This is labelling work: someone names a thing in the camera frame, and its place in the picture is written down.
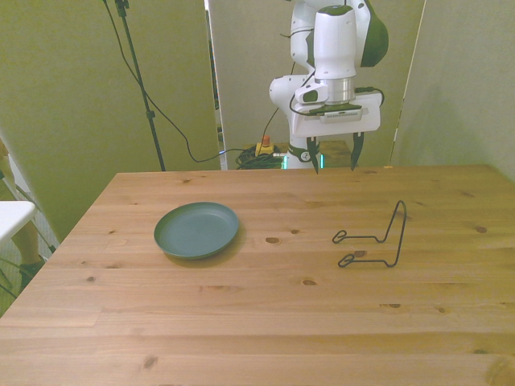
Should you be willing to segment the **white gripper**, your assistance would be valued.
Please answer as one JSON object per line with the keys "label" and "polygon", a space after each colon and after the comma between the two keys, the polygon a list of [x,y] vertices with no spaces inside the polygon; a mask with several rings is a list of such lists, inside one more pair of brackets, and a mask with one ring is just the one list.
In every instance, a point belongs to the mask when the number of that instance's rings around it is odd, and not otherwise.
{"label": "white gripper", "polygon": [[319,173],[317,137],[354,133],[351,153],[351,170],[354,170],[364,145],[363,132],[377,130],[381,124],[380,106],[380,92],[361,93],[340,105],[296,104],[291,132],[297,138],[307,138],[307,151],[316,173]]}

